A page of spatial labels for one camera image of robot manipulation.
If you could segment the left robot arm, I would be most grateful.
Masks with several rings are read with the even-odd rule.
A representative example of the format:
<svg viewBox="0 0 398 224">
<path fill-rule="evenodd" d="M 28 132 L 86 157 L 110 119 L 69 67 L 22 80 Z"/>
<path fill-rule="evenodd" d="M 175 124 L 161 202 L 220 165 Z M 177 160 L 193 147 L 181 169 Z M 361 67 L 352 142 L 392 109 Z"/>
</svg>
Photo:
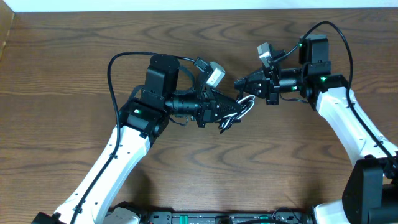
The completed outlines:
<svg viewBox="0 0 398 224">
<path fill-rule="evenodd" d="M 179 56 L 150 52 L 145 83 L 122 106 L 114 107 L 116 127 L 107 146 L 77 189 L 53 214 L 40 212 L 34 223 L 102 223 L 130 172 L 148 153 L 170 122 L 170 116 L 192 117 L 201 128 L 242 105 L 220 93 L 206 80 L 178 90 Z"/>
</svg>

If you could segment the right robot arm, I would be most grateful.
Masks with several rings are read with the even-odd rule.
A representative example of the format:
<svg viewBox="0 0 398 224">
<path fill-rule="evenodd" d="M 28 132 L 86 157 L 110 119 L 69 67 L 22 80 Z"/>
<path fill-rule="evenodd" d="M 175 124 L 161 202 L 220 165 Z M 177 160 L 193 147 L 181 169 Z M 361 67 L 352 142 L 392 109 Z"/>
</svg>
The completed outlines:
<svg viewBox="0 0 398 224">
<path fill-rule="evenodd" d="M 325 35 L 300 38 L 301 68 L 283 69 L 284 51 L 264 43 L 262 67 L 235 81 L 239 91 L 278 105 L 282 93 L 298 92 L 334 130 L 353 165 L 341 199 L 316 205 L 301 223 L 397 223 L 397 146 L 360 107 L 348 80 L 331 72 Z"/>
</svg>

